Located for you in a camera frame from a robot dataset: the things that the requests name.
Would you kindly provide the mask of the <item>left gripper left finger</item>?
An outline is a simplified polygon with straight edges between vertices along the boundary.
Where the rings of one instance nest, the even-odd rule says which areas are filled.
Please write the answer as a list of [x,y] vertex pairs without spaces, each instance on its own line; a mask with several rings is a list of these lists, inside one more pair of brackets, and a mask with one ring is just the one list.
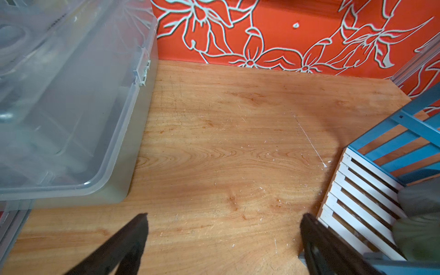
[[136,275],[149,234],[146,213],[136,215],[87,258],[67,271],[68,275]]

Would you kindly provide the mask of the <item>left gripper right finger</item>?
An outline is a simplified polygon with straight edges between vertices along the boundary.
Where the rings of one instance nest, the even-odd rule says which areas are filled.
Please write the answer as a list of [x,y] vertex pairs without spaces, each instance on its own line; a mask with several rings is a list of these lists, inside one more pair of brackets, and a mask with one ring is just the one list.
[[322,225],[314,215],[303,215],[300,233],[310,275],[381,274],[341,238]]

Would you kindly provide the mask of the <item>green small canister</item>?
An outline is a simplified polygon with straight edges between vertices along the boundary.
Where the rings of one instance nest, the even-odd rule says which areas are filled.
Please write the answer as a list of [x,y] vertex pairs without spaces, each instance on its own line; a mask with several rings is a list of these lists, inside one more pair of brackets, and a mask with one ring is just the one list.
[[398,193],[398,202],[408,217],[440,212],[440,178],[407,186]]

